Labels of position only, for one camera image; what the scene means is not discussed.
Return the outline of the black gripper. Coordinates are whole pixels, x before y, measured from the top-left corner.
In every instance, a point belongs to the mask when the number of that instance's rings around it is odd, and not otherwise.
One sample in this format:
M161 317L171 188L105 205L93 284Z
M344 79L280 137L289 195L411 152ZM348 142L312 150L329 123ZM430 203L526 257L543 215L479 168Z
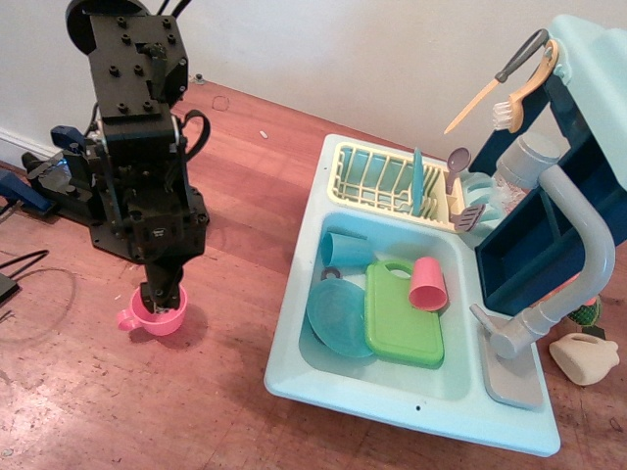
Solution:
M144 265L150 284L164 284L159 288L159 310L180 308L183 266L204 253L209 221L203 197L195 188L182 192L152 188L128 201L132 255ZM147 282L140 284L139 294L144 308L154 313Z

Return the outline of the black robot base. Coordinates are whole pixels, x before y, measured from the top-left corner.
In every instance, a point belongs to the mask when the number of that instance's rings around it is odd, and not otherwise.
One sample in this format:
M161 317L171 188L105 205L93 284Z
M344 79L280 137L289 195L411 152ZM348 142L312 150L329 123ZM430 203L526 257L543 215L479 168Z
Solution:
M86 226L95 248L140 262L130 229L110 193L113 186L97 153L98 135L87 137L74 127L58 125L51 129L51 137L61 149L55 157L41 160L32 153L22 155L26 179L50 203L47 211Z

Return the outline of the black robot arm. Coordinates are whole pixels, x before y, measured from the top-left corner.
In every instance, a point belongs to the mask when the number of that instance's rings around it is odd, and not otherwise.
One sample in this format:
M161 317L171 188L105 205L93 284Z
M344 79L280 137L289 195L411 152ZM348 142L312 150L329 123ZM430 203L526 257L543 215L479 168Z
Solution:
M66 25L93 80L98 117L85 157L106 225L124 256L145 268L143 305L176 309L183 266L204 252L210 222L187 165L211 135L203 113L171 111L188 88L176 18L139 1L72 1Z

